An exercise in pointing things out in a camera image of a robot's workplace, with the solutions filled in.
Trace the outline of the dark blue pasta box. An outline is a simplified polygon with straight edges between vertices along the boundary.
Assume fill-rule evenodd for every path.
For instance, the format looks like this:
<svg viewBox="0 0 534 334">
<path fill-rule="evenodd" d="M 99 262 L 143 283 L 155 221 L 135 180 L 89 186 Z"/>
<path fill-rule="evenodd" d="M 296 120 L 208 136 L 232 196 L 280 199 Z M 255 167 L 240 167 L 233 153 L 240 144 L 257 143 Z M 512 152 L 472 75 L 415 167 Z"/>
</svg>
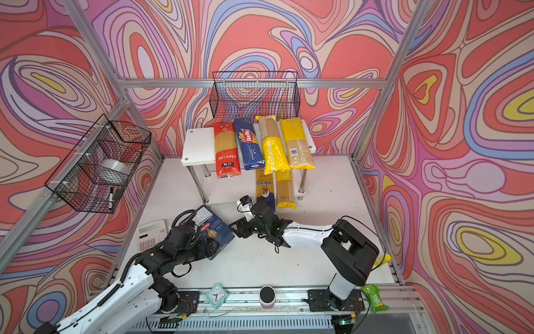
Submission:
<svg viewBox="0 0 534 334">
<path fill-rule="evenodd" d="M 197 227 L 197 254 L 200 259 L 213 260 L 233 239 L 229 226 L 208 206 L 196 210 L 193 222 Z"/>
</svg>

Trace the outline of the blue yellow Ankara spaghetti pack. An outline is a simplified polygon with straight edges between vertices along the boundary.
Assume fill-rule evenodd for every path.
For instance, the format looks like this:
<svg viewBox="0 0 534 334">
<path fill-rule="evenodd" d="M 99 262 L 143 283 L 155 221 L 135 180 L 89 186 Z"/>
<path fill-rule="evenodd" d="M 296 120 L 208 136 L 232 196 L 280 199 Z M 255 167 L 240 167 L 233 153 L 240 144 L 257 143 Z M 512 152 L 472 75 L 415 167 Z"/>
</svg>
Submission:
<svg viewBox="0 0 534 334">
<path fill-rule="evenodd" d="M 256 174 L 256 199 L 257 202 L 265 202 L 272 211 L 275 211 L 275 188 L 272 174 L 265 174 L 263 168 L 255 171 Z"/>
</svg>

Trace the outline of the yellow Pastatime spaghetti pack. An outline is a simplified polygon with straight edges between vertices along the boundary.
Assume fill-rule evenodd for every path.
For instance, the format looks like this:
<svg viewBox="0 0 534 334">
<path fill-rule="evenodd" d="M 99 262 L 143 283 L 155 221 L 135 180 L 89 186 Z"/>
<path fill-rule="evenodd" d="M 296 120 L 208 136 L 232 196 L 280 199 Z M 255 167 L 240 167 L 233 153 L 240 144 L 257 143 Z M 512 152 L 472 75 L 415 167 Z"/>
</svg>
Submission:
<svg viewBox="0 0 534 334">
<path fill-rule="evenodd" d="M 296 209 L 296 203 L 293 193 L 293 178 L 291 170 L 277 171 L 276 177 L 276 195 L 278 209 Z"/>
</svg>

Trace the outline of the red spaghetti pack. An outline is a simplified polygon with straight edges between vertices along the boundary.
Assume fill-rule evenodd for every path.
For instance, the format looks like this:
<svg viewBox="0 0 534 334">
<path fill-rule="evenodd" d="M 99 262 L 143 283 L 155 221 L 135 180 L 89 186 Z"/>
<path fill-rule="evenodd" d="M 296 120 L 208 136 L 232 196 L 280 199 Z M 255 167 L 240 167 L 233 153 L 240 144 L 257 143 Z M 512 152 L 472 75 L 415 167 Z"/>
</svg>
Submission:
<svg viewBox="0 0 534 334">
<path fill-rule="evenodd" d="M 217 178 L 232 178 L 241 174 L 233 122 L 215 122 L 214 140 L 216 150 Z"/>
</svg>

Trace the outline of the dark blue spaghetti pack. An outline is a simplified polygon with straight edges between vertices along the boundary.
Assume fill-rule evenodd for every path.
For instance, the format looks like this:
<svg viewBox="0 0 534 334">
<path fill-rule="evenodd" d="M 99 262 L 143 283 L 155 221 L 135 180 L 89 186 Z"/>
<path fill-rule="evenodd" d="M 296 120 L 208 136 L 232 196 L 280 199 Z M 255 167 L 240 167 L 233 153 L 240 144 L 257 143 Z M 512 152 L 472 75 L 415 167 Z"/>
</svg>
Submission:
<svg viewBox="0 0 534 334">
<path fill-rule="evenodd" d="M 244 168 L 247 171 L 264 168 L 265 159 L 261 152 L 252 121 L 249 118 L 236 118 L 234 120 L 234 126 Z"/>
</svg>

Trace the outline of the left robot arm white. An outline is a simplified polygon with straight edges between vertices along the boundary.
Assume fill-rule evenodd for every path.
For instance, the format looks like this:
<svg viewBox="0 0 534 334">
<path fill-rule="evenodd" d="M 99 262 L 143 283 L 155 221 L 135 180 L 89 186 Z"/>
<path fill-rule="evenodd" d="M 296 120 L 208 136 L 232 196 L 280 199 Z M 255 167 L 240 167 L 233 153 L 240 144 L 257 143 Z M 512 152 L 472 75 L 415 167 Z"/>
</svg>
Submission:
<svg viewBox="0 0 534 334">
<path fill-rule="evenodd" d="M 146 289 L 156 292 L 161 310 L 171 312 L 178 306 L 180 297 L 176 286 L 164 276 L 172 274 L 177 265 L 190 266 L 194 261 L 215 256 L 219 247 L 216 239 L 199 239 L 197 230 L 190 225 L 174 227 L 164 240 L 134 255 L 118 281 L 96 299 L 58 324 L 44 323 L 36 333 L 66 333 L 75 327 L 81 333 L 87 332 L 93 328 L 89 321 L 102 323 Z"/>
</svg>

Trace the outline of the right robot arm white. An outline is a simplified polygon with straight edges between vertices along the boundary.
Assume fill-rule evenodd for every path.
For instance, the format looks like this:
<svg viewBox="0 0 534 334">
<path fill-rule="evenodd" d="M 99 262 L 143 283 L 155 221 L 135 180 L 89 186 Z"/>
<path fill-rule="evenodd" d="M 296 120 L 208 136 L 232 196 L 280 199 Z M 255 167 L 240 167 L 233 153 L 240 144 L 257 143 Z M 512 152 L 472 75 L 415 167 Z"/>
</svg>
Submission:
<svg viewBox="0 0 534 334">
<path fill-rule="evenodd" d="M 332 225 L 304 225 L 279 218 L 265 202 L 253 203 L 249 196 L 236 202 L 243 218 L 230 224 L 234 234 L 242 239 L 251 235 L 280 248 L 321 249 L 337 273 L 325 291 L 329 303 L 349 299 L 353 290 L 366 285 L 370 273 L 385 262 L 386 250 L 354 227 L 349 216 Z"/>
</svg>

